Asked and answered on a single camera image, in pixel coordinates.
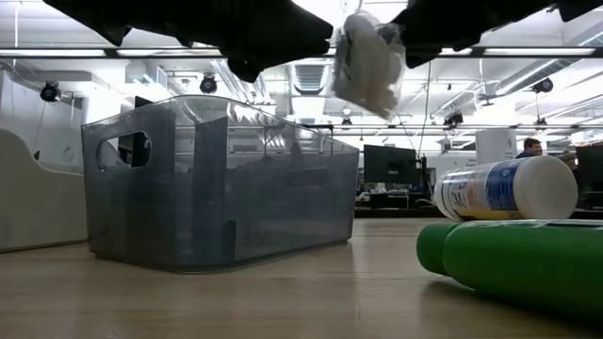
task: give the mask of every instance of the bin handle cutout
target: bin handle cutout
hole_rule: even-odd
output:
[[[96,149],[96,166],[101,171],[141,168],[149,162],[151,152],[148,134],[129,133],[102,141]]]

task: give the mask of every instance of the security camera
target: security camera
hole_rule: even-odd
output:
[[[46,103],[57,103],[60,101],[61,92],[57,81],[47,81],[40,92],[40,98]]]
[[[463,123],[463,113],[460,111],[456,111],[451,115],[444,118],[444,125],[446,126],[456,126],[460,123]]]
[[[553,90],[553,82],[549,78],[547,78],[539,82],[538,84],[532,86],[531,90],[535,91],[536,93],[549,93]]]
[[[536,126],[547,126],[548,123],[546,123],[546,118],[540,118],[538,117],[538,119],[536,119],[536,121],[534,122],[534,125]],[[546,130],[546,128],[538,128],[536,127],[536,131],[544,131]]]
[[[212,94],[218,90],[218,84],[216,84],[215,77],[216,75],[213,73],[204,74],[204,79],[201,81],[201,85],[199,86],[201,93]]]
[[[350,118],[344,118],[343,121],[341,122],[342,125],[351,125],[351,119]]]

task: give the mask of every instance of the white plastic bag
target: white plastic bag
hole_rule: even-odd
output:
[[[336,38],[333,92],[389,120],[401,95],[404,47],[399,26],[366,12],[346,19]]]

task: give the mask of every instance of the computer monitor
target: computer monitor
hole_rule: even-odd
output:
[[[365,182],[420,185],[416,151],[365,145]]]
[[[153,102],[150,100],[146,100],[144,98],[141,98],[139,96],[135,96],[134,97],[134,108],[139,108],[139,107],[143,107],[145,105],[150,105]]]
[[[580,177],[589,186],[603,188],[603,145],[576,148]]]

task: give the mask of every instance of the bottle label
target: bottle label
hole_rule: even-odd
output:
[[[461,219],[521,219],[513,195],[517,168],[526,159],[456,169],[442,183],[444,210]]]

